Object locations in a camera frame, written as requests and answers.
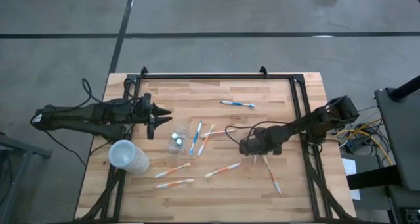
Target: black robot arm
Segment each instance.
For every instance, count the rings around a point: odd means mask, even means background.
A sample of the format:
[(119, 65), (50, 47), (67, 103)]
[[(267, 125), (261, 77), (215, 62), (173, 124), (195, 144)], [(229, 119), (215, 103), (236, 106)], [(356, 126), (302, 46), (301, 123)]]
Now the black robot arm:
[(325, 106), (285, 125), (275, 125), (268, 128), (253, 127), (253, 136), (240, 141), (240, 153), (246, 156), (254, 154), (275, 155), (282, 153), (282, 144), (290, 136), (306, 131), (308, 142), (320, 144), (327, 131), (344, 127), (356, 121), (359, 113), (353, 102), (347, 96), (330, 100)]
[(150, 103), (151, 94), (138, 98), (135, 106), (128, 99), (113, 99), (107, 102), (78, 107), (57, 107), (46, 105), (36, 110), (31, 124), (42, 131), (71, 129), (103, 136), (108, 141), (123, 139), (126, 132), (124, 124), (143, 123), (147, 125), (147, 137), (153, 139), (154, 130), (169, 121), (171, 111)]

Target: wooden tabletop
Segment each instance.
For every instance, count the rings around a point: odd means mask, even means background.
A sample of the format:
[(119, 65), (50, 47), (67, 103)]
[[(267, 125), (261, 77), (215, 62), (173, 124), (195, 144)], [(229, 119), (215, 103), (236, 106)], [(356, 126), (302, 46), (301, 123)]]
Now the wooden tabletop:
[[(311, 109), (327, 102), (319, 73), (303, 73)], [(104, 100), (122, 97), (126, 74), (110, 74)], [(176, 127), (189, 127), (185, 142), (187, 150), (192, 144), (200, 120), (201, 132), (212, 124), (215, 131), (227, 125), (250, 126), (263, 120), (290, 122), (295, 119), (289, 81), (286, 79), (151, 79), (142, 80), (141, 94), (151, 93), (152, 101), (171, 110), (173, 119), (159, 126), (154, 140), (146, 138), (146, 127), (135, 126), (134, 144), (151, 159), (149, 170), (142, 175), (127, 174), (120, 221), (126, 222), (202, 222), (202, 221), (312, 221), (305, 167), (298, 136), (283, 144), (283, 154), (268, 155), (274, 176), (282, 189), (279, 196), (274, 189), (263, 159), (253, 166), (252, 156), (239, 153), (238, 145), (226, 135), (210, 137), (201, 155), (196, 158), (202, 140), (196, 144), (193, 158), (169, 154), (170, 135)], [(225, 101), (255, 104), (255, 108), (227, 106)], [(235, 131), (232, 136), (240, 140), (248, 130)], [(96, 137), (92, 149), (105, 143)], [(97, 150), (89, 158), (83, 187), (77, 206), (76, 217), (88, 212), (106, 184), (109, 162), (109, 145)], [(350, 214), (355, 216), (347, 179), (337, 143), (324, 144), (321, 153), (327, 186)], [(168, 169), (191, 162), (167, 177), (153, 177)], [(218, 174), (210, 179), (204, 175), (216, 169), (241, 162), (241, 166)], [(169, 189), (154, 186), (194, 178), (191, 184)], [(112, 196), (110, 213), (113, 212), (115, 194)], [(318, 203), (322, 201), (318, 192)]]

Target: plastic cup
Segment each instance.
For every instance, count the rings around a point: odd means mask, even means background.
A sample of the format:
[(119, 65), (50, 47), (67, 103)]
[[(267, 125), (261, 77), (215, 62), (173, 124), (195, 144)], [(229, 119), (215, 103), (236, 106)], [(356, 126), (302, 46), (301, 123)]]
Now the plastic cup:
[(128, 140), (115, 142), (108, 153), (110, 163), (116, 168), (139, 175), (149, 168), (149, 157), (135, 144)]

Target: concrete floor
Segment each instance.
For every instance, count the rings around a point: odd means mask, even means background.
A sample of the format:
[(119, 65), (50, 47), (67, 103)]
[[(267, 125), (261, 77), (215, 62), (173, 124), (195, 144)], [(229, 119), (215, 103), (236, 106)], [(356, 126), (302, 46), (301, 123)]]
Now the concrete floor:
[[(0, 0), (0, 34), (117, 33), (126, 2)], [(418, 0), (134, 0), (127, 33), (419, 31), (419, 11)], [(33, 159), (15, 222), (72, 219), (84, 167), (28, 120), (46, 104), (83, 101), (81, 78), (101, 97), (115, 45), (116, 39), (0, 39), (0, 131), (54, 150), (49, 161)], [(375, 89), (420, 73), (419, 49), (420, 37), (126, 39), (117, 72), (142, 66), (151, 72), (256, 72), (260, 66), (321, 72), (330, 99), (348, 95), (365, 108), (375, 104)], [(52, 134), (87, 159), (91, 136)]]

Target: white toothbrush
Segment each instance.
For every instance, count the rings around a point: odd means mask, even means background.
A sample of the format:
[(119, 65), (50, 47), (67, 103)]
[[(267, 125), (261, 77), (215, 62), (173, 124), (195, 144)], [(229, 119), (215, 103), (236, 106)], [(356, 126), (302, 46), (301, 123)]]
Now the white toothbrush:
[[(210, 130), (209, 130), (209, 133), (211, 133), (211, 131), (213, 130), (213, 128), (214, 128), (214, 127), (215, 127), (215, 124), (211, 125)], [(201, 153), (203, 153), (204, 147), (205, 147), (205, 145), (207, 144), (208, 140), (209, 140), (209, 136), (207, 136), (207, 137), (204, 139), (204, 142), (203, 142), (203, 144), (201, 145), (201, 148), (199, 148), (197, 158), (201, 156)]]
[(271, 180), (273, 181), (274, 188), (276, 189), (277, 193), (281, 196), (282, 195), (282, 191), (280, 190), (280, 186), (278, 185), (276, 179), (274, 178), (274, 175), (273, 175), (273, 173), (271, 171), (270, 164), (268, 164), (267, 157), (266, 156), (263, 156), (262, 158), (264, 160), (264, 163), (267, 165), (268, 172), (270, 173)]
[(168, 188), (168, 187), (174, 187), (183, 183), (191, 183), (194, 182), (194, 179), (186, 179), (183, 181), (175, 181), (175, 182), (171, 182), (171, 183), (166, 183), (166, 184), (162, 184), (162, 185), (156, 185), (155, 189), (163, 189), (163, 188)]
[[(229, 129), (226, 132), (230, 133), (230, 132), (233, 132), (235, 130), (236, 129)], [(221, 134), (221, 133), (224, 133), (224, 131), (216, 131), (216, 132), (211, 132), (211, 133), (204, 133), (204, 134), (201, 134), (199, 137), (200, 138), (206, 138), (208, 135), (217, 135), (217, 134)]]
[(172, 169), (170, 169), (169, 171), (165, 171), (165, 172), (159, 173), (159, 174), (155, 175), (155, 178), (164, 177), (164, 176), (166, 176), (166, 175), (169, 175), (169, 174), (171, 174), (171, 173), (173, 173), (173, 172), (178, 171), (178, 170), (179, 170), (179, 169), (181, 169), (181, 168), (186, 168), (186, 167), (188, 167), (188, 166), (191, 166), (191, 163), (187, 162), (187, 163), (185, 163), (184, 165), (179, 166), (179, 167), (177, 167), (177, 168), (172, 168)]
[(207, 174), (207, 175), (205, 175), (204, 177), (205, 177), (205, 178), (209, 178), (209, 177), (211, 177), (212, 175), (216, 175), (216, 174), (218, 174), (218, 173), (222, 173), (222, 172), (224, 172), (224, 171), (228, 171), (228, 170), (230, 170), (230, 169), (237, 168), (239, 165), (241, 165), (241, 163), (240, 163), (240, 162), (239, 162), (239, 163), (237, 163), (237, 164), (233, 164), (233, 165), (227, 166), (227, 167), (222, 168), (222, 169), (218, 169), (217, 171), (214, 171), (214, 172), (208, 173), (208, 174)]
[(242, 102), (229, 102), (229, 101), (221, 101), (221, 104), (225, 104), (225, 105), (234, 105), (234, 106), (248, 106), (250, 108), (254, 108), (255, 105), (254, 104), (244, 104)]

